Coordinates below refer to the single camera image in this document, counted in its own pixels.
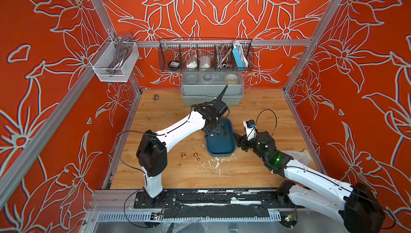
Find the teal plastic storage box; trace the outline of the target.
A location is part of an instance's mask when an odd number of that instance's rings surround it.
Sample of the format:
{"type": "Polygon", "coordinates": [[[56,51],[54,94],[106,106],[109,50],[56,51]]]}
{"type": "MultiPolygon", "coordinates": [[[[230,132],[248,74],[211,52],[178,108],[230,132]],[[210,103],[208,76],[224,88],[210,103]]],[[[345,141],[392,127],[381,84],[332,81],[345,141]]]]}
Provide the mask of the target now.
{"type": "Polygon", "coordinates": [[[229,157],[237,148],[232,123],[228,118],[220,118],[217,129],[219,133],[206,137],[207,152],[214,158],[229,157]]]}

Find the bronze chess piece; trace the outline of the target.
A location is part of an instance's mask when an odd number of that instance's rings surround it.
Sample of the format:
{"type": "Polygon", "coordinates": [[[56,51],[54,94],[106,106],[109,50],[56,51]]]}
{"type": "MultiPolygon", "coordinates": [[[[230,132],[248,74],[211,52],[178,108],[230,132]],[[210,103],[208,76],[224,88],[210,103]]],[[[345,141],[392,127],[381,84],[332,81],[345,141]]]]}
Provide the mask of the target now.
{"type": "Polygon", "coordinates": [[[198,161],[200,161],[200,157],[199,157],[199,155],[198,155],[197,153],[194,154],[194,157],[195,157],[198,161]]]}

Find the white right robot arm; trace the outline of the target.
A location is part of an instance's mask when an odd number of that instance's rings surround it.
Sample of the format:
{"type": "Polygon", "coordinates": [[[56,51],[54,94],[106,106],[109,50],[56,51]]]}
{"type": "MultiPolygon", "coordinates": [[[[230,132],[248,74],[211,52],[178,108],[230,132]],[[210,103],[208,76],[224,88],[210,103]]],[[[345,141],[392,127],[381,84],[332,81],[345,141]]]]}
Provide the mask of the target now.
{"type": "Polygon", "coordinates": [[[268,132],[256,129],[253,120],[244,122],[246,133],[234,134],[238,148],[253,151],[273,174],[285,178],[277,191],[284,205],[292,203],[328,216],[350,233],[379,233],[385,212],[371,189],[317,172],[280,151],[268,132]]]}

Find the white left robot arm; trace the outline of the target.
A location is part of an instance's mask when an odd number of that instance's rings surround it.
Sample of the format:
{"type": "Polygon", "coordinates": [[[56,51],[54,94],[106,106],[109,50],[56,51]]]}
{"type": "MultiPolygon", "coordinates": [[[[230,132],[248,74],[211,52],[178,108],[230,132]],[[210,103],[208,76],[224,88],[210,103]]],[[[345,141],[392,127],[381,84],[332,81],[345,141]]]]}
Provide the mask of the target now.
{"type": "Polygon", "coordinates": [[[228,110],[228,105],[222,100],[201,103],[172,126],[143,133],[136,156],[144,173],[144,193],[147,196],[155,199],[163,192],[162,173],[168,165],[171,149],[196,131],[216,134],[218,120],[228,110]]]}

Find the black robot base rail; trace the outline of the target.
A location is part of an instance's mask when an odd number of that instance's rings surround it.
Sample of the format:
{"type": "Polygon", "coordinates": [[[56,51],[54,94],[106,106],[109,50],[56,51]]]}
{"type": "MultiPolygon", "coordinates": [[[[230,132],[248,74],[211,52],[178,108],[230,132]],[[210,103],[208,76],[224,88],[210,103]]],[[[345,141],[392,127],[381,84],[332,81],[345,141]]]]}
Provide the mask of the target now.
{"type": "Polygon", "coordinates": [[[273,219],[270,211],[298,208],[276,188],[164,189],[156,198],[141,191],[132,200],[134,208],[158,210],[166,219],[273,219]]]}

